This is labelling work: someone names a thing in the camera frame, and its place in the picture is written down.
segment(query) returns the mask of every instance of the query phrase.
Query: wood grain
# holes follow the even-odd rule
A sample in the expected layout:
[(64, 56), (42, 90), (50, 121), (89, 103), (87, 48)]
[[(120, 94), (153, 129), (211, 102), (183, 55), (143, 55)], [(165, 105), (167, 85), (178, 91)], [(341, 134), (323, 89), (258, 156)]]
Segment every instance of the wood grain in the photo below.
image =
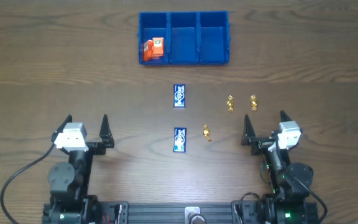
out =
[[(229, 11), (229, 64), (140, 66), (139, 11), (190, 9)], [(187, 85), (185, 110), (172, 109), (174, 83)], [(329, 209), (324, 222), (358, 222), (358, 1), (0, 0), (0, 190), (47, 150), (67, 114), (97, 139), (107, 113), (116, 147), (94, 158), (89, 189), (101, 200), (262, 195), (270, 192), (262, 157), (240, 146), (244, 115), (267, 135), (282, 109), (305, 131), (290, 157), (313, 167), (312, 189)], [(175, 126), (188, 128), (186, 154), (172, 152)], [(53, 151), (9, 186), (7, 208), (20, 223), (40, 223), (48, 170), (66, 160)], [(8, 223), (1, 208), (0, 223)]]

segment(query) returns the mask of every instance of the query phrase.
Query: orange packet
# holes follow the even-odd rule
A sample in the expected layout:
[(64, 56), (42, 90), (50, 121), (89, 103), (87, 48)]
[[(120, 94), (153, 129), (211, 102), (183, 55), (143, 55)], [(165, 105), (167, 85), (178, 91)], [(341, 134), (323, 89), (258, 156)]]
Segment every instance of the orange packet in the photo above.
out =
[(164, 56), (164, 38), (153, 38), (153, 58), (160, 58)]
[(153, 58), (153, 42), (151, 40), (146, 41), (143, 44), (143, 61), (146, 62)]

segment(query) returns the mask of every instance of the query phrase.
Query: gold candy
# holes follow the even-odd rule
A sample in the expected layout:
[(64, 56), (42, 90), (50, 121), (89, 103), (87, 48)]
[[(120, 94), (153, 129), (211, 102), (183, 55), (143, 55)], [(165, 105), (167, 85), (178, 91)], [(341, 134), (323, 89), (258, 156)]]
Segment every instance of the gold candy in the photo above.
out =
[(209, 129), (208, 129), (208, 125), (206, 125), (206, 124), (204, 124), (203, 134), (204, 134), (205, 138), (206, 138), (208, 141), (212, 141), (212, 140), (209, 138)]
[(229, 95), (229, 101), (227, 102), (227, 107), (229, 108), (229, 112), (233, 112), (234, 100), (233, 96)]
[(256, 100), (255, 94), (251, 96), (251, 106), (253, 111), (257, 110), (256, 107), (258, 106), (258, 101)]

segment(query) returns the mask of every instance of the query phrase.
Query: blue bin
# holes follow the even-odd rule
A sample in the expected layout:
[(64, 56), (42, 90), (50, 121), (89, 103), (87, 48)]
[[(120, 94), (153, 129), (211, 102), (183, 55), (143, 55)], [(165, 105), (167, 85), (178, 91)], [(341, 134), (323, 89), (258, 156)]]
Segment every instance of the blue bin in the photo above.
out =
[[(143, 44), (164, 38), (164, 57), (142, 60)], [(139, 63), (142, 65), (224, 64), (230, 58), (227, 11), (140, 12)]]

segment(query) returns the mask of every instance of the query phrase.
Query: blue and white wrapper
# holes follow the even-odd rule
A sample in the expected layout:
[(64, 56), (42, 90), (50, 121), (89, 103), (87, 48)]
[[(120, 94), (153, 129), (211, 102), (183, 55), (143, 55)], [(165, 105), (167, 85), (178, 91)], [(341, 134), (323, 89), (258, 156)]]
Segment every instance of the blue and white wrapper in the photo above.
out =
[(186, 108), (185, 84), (174, 84), (173, 107), (182, 109)]
[(175, 128), (175, 140), (173, 142), (173, 152), (186, 152), (186, 128)]

